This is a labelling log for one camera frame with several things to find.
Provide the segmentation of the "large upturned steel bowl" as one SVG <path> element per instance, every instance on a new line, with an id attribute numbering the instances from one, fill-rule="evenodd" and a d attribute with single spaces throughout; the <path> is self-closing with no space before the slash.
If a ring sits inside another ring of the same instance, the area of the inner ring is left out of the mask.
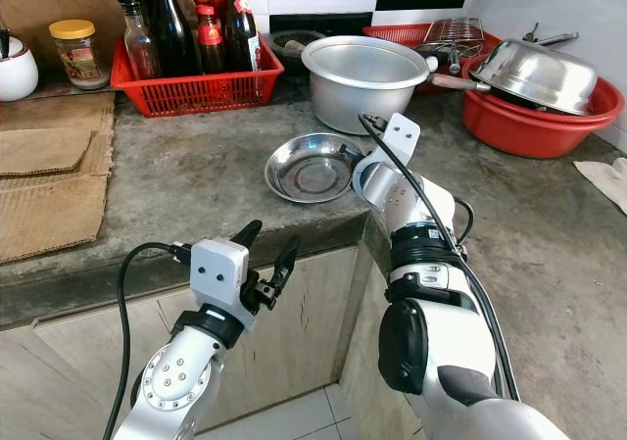
<path id="1" fill-rule="evenodd" d="M 519 38 L 507 38 L 494 47 L 470 76 L 515 98 L 570 115 L 591 113 L 591 96 L 599 81 L 587 61 Z"/>

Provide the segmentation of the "white ceramic pot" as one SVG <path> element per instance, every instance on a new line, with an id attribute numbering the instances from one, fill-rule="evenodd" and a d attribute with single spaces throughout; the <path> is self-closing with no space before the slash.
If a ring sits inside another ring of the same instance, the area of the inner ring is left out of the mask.
<path id="1" fill-rule="evenodd" d="M 0 61 L 0 100 L 15 101 L 34 92 L 39 80 L 36 61 L 30 49 L 10 33 L 0 29 L 3 58 Z"/>

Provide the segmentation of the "dark stone mortar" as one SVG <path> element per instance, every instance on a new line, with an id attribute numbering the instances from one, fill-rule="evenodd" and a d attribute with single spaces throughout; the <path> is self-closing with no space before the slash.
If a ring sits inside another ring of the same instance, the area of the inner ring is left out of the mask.
<path id="1" fill-rule="evenodd" d="M 287 42 L 295 41 L 301 45 L 309 45 L 311 42 L 323 38 L 323 33 L 316 29 L 282 29 L 265 34 L 265 44 L 273 51 L 273 54 L 279 59 L 279 63 L 287 70 L 305 70 L 302 63 L 301 51 L 296 49 L 288 49 Z"/>

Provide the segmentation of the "dark bottle with red label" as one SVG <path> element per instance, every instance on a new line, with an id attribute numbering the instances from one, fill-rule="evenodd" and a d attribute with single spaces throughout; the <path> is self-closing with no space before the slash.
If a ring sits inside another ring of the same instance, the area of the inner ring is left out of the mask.
<path id="1" fill-rule="evenodd" d="M 229 71 L 259 70 L 263 43 L 248 0 L 224 0 L 223 10 L 225 63 Z"/>

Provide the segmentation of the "red plastic basin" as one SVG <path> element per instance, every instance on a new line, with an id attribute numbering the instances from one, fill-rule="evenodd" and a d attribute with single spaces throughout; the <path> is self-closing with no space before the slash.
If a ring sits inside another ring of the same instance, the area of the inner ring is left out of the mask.
<path id="1" fill-rule="evenodd" d="M 474 138 L 511 155 L 554 159 L 572 153 L 592 132 L 610 126 L 627 108 L 604 78 L 592 92 L 590 115 L 560 115 L 518 107 L 488 92 L 466 91 L 462 117 Z"/>

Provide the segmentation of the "large brown cardboard sheet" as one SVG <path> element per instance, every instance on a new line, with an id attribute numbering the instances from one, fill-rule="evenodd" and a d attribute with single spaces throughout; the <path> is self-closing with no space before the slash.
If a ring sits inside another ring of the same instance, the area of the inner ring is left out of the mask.
<path id="1" fill-rule="evenodd" d="M 4 264 L 90 242 L 106 212 L 112 172 L 114 92 L 10 101 L 1 131 L 94 132 L 81 161 L 67 171 L 0 177 L 0 260 Z"/>

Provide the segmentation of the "wooden base cabinet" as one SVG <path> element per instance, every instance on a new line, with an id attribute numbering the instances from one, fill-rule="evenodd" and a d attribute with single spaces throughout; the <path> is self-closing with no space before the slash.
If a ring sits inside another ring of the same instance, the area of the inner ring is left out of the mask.
<path id="1" fill-rule="evenodd" d="M 296 264 L 285 292 L 229 351 L 202 437 L 425 440 L 376 371 L 382 274 L 362 248 Z M 100 440 L 120 372 L 120 312 L 98 309 L 1 333 L 3 440 Z"/>

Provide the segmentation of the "deep red plastic basket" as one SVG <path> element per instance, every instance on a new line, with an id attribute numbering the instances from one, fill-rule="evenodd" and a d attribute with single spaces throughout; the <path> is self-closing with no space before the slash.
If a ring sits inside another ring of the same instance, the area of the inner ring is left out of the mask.
<path id="1" fill-rule="evenodd" d="M 261 68 L 255 72 L 184 77 L 137 78 L 131 71 L 124 42 L 118 38 L 111 86 L 124 92 L 145 118 L 171 117 L 242 108 L 264 107 L 285 68 L 263 47 Z"/>

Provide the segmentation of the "beige cloth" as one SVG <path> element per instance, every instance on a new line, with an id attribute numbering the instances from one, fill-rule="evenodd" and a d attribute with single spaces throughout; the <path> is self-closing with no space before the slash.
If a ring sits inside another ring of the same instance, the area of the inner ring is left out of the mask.
<path id="1" fill-rule="evenodd" d="M 627 215 L 627 158 L 609 164 L 577 161 L 573 166 Z"/>

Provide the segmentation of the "round steel plate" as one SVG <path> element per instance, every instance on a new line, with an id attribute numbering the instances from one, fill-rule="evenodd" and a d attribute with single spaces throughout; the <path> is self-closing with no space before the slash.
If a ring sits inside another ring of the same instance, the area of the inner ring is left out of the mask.
<path id="1" fill-rule="evenodd" d="M 341 197 L 351 188 L 342 144 L 357 145 L 335 132 L 310 132 L 288 140 L 265 163 L 265 184 L 295 203 L 323 203 Z"/>

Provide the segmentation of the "large dark glass bottle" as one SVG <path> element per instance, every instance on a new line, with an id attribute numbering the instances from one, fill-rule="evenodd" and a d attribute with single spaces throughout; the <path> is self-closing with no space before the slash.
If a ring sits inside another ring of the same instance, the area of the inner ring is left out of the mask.
<path id="1" fill-rule="evenodd" d="M 153 0 L 154 41 L 164 76 L 197 75 L 198 55 L 178 1 Z"/>

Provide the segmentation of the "small red-capped sauce bottle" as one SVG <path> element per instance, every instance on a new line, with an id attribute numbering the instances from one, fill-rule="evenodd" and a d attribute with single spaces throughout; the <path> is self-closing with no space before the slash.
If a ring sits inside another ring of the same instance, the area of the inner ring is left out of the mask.
<path id="1" fill-rule="evenodd" d="M 211 0 L 194 0 L 194 2 L 196 2 L 198 14 L 196 44 L 202 72 L 206 75 L 225 73 L 227 65 L 215 7 L 211 5 Z"/>

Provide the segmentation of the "shallow red plastic basket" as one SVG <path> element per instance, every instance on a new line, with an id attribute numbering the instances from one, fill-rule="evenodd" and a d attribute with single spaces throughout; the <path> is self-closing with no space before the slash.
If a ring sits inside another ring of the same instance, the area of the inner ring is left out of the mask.
<path id="1" fill-rule="evenodd" d="M 362 29 L 364 36 L 371 36 L 375 38 L 385 38 L 385 40 L 393 41 L 395 44 L 402 44 L 411 49 L 415 49 L 417 45 L 422 44 L 425 40 L 427 29 L 431 27 L 429 24 L 394 24 L 394 26 L 367 26 Z M 478 51 L 471 50 L 469 55 L 460 55 L 460 60 L 463 67 L 471 59 L 482 58 L 482 56 L 490 54 L 490 51 L 494 49 L 501 39 L 492 35 L 489 32 L 483 32 L 484 40 L 482 41 L 482 47 Z"/>

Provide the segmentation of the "small brown cardboard piece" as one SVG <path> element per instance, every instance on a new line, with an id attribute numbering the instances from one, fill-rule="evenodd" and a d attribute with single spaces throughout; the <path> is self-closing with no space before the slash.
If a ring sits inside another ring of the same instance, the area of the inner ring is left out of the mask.
<path id="1" fill-rule="evenodd" d="M 94 132 L 85 129 L 22 129 L 0 132 L 0 174 L 31 175 L 71 170 Z"/>

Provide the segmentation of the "glass jar with yellow lid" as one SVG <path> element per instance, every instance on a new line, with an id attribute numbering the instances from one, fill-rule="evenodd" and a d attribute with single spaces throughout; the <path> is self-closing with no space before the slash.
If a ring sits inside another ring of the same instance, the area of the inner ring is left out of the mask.
<path id="1" fill-rule="evenodd" d="M 98 90 L 111 82 L 111 73 L 99 60 L 94 23 L 70 19 L 54 21 L 48 28 L 72 85 L 81 90 Z"/>

